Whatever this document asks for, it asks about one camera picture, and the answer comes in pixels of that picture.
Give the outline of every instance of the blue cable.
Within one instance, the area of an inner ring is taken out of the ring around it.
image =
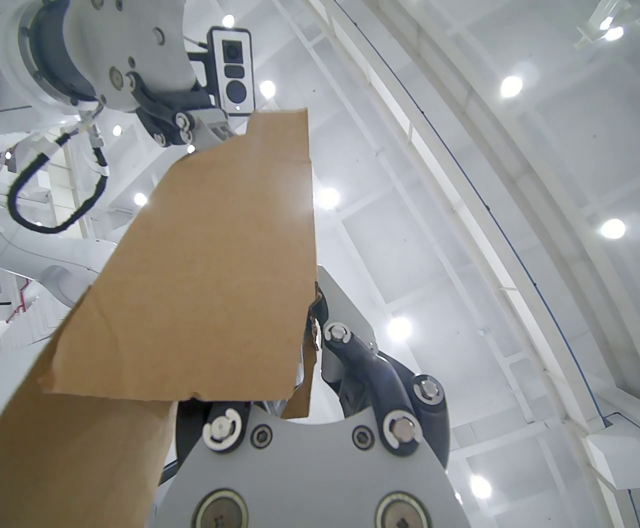
[[[489,215],[491,216],[491,219],[493,220],[494,224],[496,225],[496,227],[500,230],[500,233],[502,234],[502,236],[504,237],[504,239],[506,240],[507,244],[509,245],[509,247],[511,248],[511,251],[513,252],[513,254],[515,255],[515,257],[518,259],[518,262],[520,263],[520,265],[522,266],[522,269],[524,269],[525,273],[527,274],[527,277],[529,277],[529,280],[531,281],[531,283],[533,284],[533,287],[536,289],[536,292],[538,293],[538,296],[540,297],[540,300],[542,301],[542,303],[544,304],[547,312],[549,313],[549,315],[551,316],[551,320],[553,320],[558,332],[560,333],[560,336],[562,337],[562,340],[564,341],[565,346],[567,347],[569,353],[571,354],[571,357],[573,358],[573,362],[575,363],[575,366],[578,368],[578,371],[580,372],[580,376],[582,377],[582,380],[585,384],[585,386],[587,387],[587,391],[589,392],[589,395],[591,396],[591,400],[593,401],[593,404],[595,405],[596,411],[598,412],[598,415],[600,416],[600,418],[602,419],[602,423],[603,425],[605,425],[605,421],[604,421],[604,416],[602,415],[602,411],[600,410],[600,406],[598,405],[598,401],[596,400],[596,397],[591,389],[591,386],[589,385],[589,382],[587,381],[586,376],[584,375],[584,371],[582,370],[582,367],[580,366],[580,363],[578,362],[575,353],[573,352],[573,349],[571,348],[571,346],[569,345],[569,341],[567,340],[566,336],[564,335],[564,332],[562,331],[562,328],[560,328],[560,324],[557,322],[557,319],[554,315],[554,313],[551,311],[551,308],[549,307],[547,300],[545,299],[544,295],[542,295],[542,292],[540,291],[540,288],[538,288],[538,284],[533,280],[533,277],[531,276],[531,273],[529,272],[529,270],[527,269],[527,266],[525,266],[524,262],[522,262],[522,259],[520,258],[520,255],[518,254],[518,252],[516,251],[516,249],[513,247],[513,244],[511,244],[511,241],[509,240],[509,237],[506,235],[506,233],[504,232],[504,230],[502,229],[502,226],[500,225],[500,223],[496,220],[495,216],[493,215],[493,213],[491,212],[491,208],[489,207],[489,205],[485,202],[484,198],[482,197],[482,195],[480,194],[480,192],[477,190],[476,186],[474,185],[474,183],[471,181],[471,178],[469,178],[469,176],[467,175],[467,172],[462,168],[462,165],[460,165],[460,162],[458,161],[458,159],[456,158],[456,156],[453,154],[453,152],[451,152],[451,149],[449,148],[449,146],[447,145],[446,141],[444,139],[442,139],[441,135],[438,133],[438,131],[436,130],[435,126],[433,126],[433,124],[431,123],[431,120],[426,116],[426,114],[424,113],[424,111],[422,110],[422,108],[420,108],[420,105],[418,104],[418,102],[413,98],[413,95],[411,95],[411,93],[409,92],[409,90],[406,88],[406,86],[404,85],[404,83],[400,80],[400,78],[396,75],[396,72],[393,71],[393,69],[391,68],[391,66],[388,64],[388,62],[386,61],[386,59],[380,54],[380,52],[378,51],[378,49],[373,45],[373,43],[369,40],[369,37],[367,37],[367,35],[364,34],[364,32],[360,29],[360,27],[358,26],[358,24],[351,18],[351,16],[349,15],[349,13],[347,13],[347,11],[338,3],[338,0],[333,0],[335,2],[335,4],[340,8],[340,10],[344,13],[344,15],[351,21],[351,23],[357,28],[357,30],[360,32],[360,34],[365,38],[365,40],[369,43],[369,45],[373,48],[373,50],[376,52],[376,54],[378,55],[378,57],[380,57],[380,59],[382,60],[382,62],[384,62],[385,66],[387,66],[387,68],[389,69],[389,71],[393,74],[393,76],[396,78],[396,81],[398,81],[398,83],[400,83],[400,86],[403,87],[404,91],[406,92],[406,94],[409,96],[409,98],[412,100],[413,104],[415,104],[415,107],[420,111],[420,113],[422,114],[422,117],[424,117],[425,121],[428,123],[428,125],[431,127],[431,130],[433,130],[433,132],[436,134],[436,136],[438,136],[438,139],[440,140],[440,142],[442,143],[442,145],[444,146],[444,148],[447,149],[447,152],[449,153],[449,155],[451,156],[451,158],[453,159],[453,161],[456,163],[456,165],[458,166],[458,168],[460,169],[460,172],[464,175],[464,177],[466,178],[467,182],[469,183],[469,185],[471,185],[471,188],[474,190],[474,192],[476,193],[476,196],[480,199],[480,201],[482,202],[482,204],[484,205],[484,207],[486,208],[487,212],[489,213]]]
[[[636,508],[636,502],[634,501],[634,496],[631,494],[631,490],[627,490],[629,493],[629,500],[631,501],[631,506],[634,508],[634,513],[636,514],[636,522],[638,526],[640,526],[640,517],[638,517],[638,510]]]

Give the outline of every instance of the black cable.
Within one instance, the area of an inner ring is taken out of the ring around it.
[[[59,138],[56,139],[56,144],[62,148],[71,137],[75,136],[78,133],[78,130],[73,132],[66,132],[62,134]],[[107,161],[104,158],[102,150],[99,147],[95,147],[93,149],[93,154],[98,160],[98,165],[101,167],[107,166]],[[49,156],[44,153],[40,153],[36,156],[26,169],[24,169],[20,175],[15,179],[15,181],[11,184],[9,188],[9,193],[6,197],[7,208],[9,209],[9,214],[11,218],[13,218],[17,223],[19,223],[22,227],[26,227],[29,231],[35,231],[36,233],[44,233],[47,235],[62,233],[69,229],[73,224],[75,224],[80,218],[82,218],[88,211],[95,205],[100,196],[102,196],[104,190],[107,186],[107,177],[103,174],[100,176],[98,183],[95,185],[95,191],[93,195],[87,198],[81,205],[78,207],[73,214],[67,218],[62,224],[56,225],[54,227],[48,227],[45,225],[37,225],[26,218],[20,215],[18,211],[18,194],[22,191],[22,188],[29,182],[31,177],[42,167],[44,167],[49,162]]]

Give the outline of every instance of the brown cardboard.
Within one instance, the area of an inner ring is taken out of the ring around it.
[[[254,114],[245,136],[169,169],[68,318],[43,387],[288,399],[315,281],[307,112]]]
[[[303,357],[305,366],[305,380],[296,389],[287,402],[287,406],[280,418],[289,420],[291,418],[306,418],[309,416],[309,403],[311,401],[311,382],[314,377],[314,366],[317,360],[317,350],[311,336],[305,339],[303,347]]]
[[[143,528],[175,407],[43,394],[64,324],[0,415],[0,526]]]

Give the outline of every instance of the camera lens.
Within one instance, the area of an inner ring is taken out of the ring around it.
[[[239,40],[222,41],[223,59],[225,63],[242,64],[242,42]]]
[[[246,86],[240,81],[231,81],[227,85],[227,97],[231,102],[242,103],[246,99]]]
[[[227,46],[227,57],[229,57],[232,61],[236,60],[240,57],[240,48],[235,44],[231,44]]]

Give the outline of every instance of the camera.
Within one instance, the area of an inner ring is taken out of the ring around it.
[[[248,116],[255,110],[253,50],[247,29],[211,28],[219,105],[229,116]]]

